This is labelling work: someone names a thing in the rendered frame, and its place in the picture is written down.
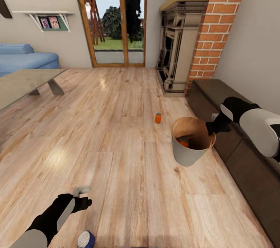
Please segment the trash can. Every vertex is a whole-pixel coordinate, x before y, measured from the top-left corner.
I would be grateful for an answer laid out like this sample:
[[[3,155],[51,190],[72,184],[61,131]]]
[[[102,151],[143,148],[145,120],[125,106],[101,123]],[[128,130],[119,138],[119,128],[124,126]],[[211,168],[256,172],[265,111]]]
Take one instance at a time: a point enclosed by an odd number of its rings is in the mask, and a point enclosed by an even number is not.
[[[177,126],[173,128],[176,124]],[[208,135],[206,122],[195,117],[181,117],[171,126],[173,155],[182,166],[192,166],[215,143],[215,132]],[[178,143],[180,138],[189,142],[188,148]]]

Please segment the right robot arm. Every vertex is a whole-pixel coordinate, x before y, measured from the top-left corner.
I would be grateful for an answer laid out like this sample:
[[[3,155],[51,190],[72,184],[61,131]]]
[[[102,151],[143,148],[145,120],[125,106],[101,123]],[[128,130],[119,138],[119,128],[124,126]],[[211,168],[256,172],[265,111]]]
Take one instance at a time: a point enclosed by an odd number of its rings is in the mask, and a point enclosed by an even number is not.
[[[220,107],[219,114],[212,114],[213,121],[206,122],[208,135],[213,132],[230,132],[229,124],[238,123],[262,155],[272,157],[280,164],[279,114],[238,97],[227,98]]]

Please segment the can of soda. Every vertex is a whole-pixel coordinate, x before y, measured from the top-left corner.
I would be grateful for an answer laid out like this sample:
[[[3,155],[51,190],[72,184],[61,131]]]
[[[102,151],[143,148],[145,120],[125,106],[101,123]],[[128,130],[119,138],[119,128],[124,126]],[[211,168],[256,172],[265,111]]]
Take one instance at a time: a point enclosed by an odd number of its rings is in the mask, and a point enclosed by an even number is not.
[[[160,114],[160,113],[157,113],[157,114],[156,114],[155,122],[156,122],[156,123],[160,123],[160,122],[161,122],[161,114]]]
[[[186,139],[180,138],[178,140],[178,143],[182,144],[184,147],[188,148],[189,142],[186,141]]]
[[[77,248],[93,248],[95,236],[89,231],[82,231],[77,238]]]

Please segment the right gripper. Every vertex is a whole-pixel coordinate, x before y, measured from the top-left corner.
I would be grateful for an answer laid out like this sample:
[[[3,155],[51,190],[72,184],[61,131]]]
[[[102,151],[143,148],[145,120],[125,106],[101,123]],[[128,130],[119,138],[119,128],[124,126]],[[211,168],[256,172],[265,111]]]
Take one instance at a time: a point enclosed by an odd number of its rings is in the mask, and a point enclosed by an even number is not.
[[[207,121],[206,122],[208,135],[211,135],[213,132],[230,132],[231,128],[229,124],[225,124],[218,119],[218,116],[214,121]]]

